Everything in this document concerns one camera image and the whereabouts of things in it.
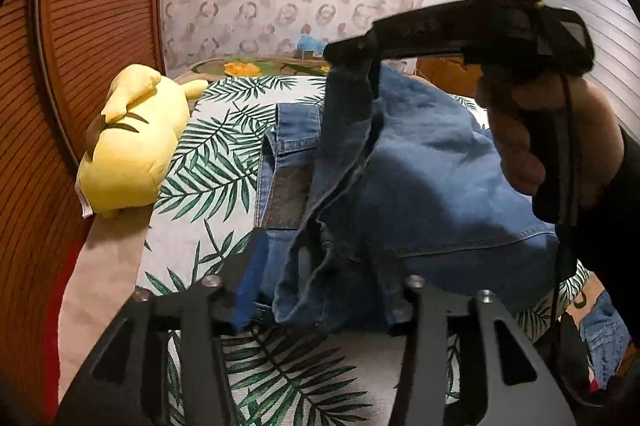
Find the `yellow plush toy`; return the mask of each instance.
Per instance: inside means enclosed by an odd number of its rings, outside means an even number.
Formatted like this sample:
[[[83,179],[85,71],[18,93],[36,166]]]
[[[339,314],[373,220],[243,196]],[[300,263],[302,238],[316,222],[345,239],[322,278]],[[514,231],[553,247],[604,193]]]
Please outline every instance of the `yellow plush toy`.
[[[76,191],[83,216],[153,204],[189,120],[188,99],[206,80],[178,85],[157,70],[130,65],[111,83],[107,103],[87,131]]]

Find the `plush toy tag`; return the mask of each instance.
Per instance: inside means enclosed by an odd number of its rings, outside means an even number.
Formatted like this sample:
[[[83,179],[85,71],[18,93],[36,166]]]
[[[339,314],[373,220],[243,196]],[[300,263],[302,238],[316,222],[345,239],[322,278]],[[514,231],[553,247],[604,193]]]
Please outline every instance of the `plush toy tag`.
[[[80,203],[82,204],[82,218],[88,218],[89,216],[93,215],[94,210],[92,209],[91,204],[89,204],[89,201],[84,196],[84,193],[82,192],[82,188],[80,187],[80,184],[78,184],[78,181],[76,181],[76,194],[78,195]]]

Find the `denim jeans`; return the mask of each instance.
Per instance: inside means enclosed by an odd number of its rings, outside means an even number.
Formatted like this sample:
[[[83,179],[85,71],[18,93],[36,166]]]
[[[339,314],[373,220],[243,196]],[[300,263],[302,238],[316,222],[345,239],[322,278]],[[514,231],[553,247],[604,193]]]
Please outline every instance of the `denim jeans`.
[[[262,151],[262,293],[281,324],[385,329],[406,311],[398,265],[511,311],[552,289],[554,228],[505,180],[491,133],[433,86],[383,68],[373,99],[332,69],[324,109],[278,105]]]
[[[602,292],[593,309],[580,322],[580,336],[589,347],[598,387],[606,388],[615,376],[629,346],[629,332],[613,307],[609,293]]]

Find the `black cable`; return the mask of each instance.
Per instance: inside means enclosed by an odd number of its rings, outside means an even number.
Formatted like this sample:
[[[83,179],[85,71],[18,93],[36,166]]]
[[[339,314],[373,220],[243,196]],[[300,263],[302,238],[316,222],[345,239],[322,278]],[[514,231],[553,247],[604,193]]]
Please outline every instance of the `black cable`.
[[[561,268],[562,261],[566,255],[567,241],[570,239],[570,228],[572,223],[573,203],[574,203],[574,187],[575,187],[575,171],[579,169],[577,163],[578,158],[575,156],[575,144],[576,133],[574,127],[574,106],[571,99],[571,88],[569,87],[569,80],[562,70],[559,72],[560,81],[562,84],[562,94],[564,95],[564,109],[566,111],[567,118],[567,133],[569,141],[569,175],[568,175],[568,188],[567,188],[567,200],[564,212],[564,222],[559,222],[558,226],[561,226],[561,234],[566,236],[562,237],[562,240],[558,243],[558,249],[554,258],[554,293],[551,301],[551,360],[558,369],[559,372],[559,346],[560,346],[560,324],[558,321],[558,300],[560,299],[560,284],[562,283]]]

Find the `leaf print bedsheet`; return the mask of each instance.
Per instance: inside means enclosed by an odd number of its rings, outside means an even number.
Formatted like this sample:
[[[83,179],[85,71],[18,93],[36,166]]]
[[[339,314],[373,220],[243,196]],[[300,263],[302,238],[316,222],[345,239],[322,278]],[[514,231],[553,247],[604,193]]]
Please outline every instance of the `leaf print bedsheet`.
[[[178,143],[145,242],[138,286],[155,294],[184,290],[239,254],[255,223],[256,173],[262,136],[278,102],[322,103],[323,76],[233,77],[210,84]],[[455,98],[482,126],[486,113]],[[588,271],[561,287],[560,310],[576,297]],[[516,316],[532,340],[550,322],[551,296]],[[241,425],[386,426],[395,399],[404,338],[384,334],[325,337],[255,326],[224,339],[226,369]],[[180,335],[169,342],[172,422],[184,424]],[[447,401],[459,397],[460,350],[449,340]]]

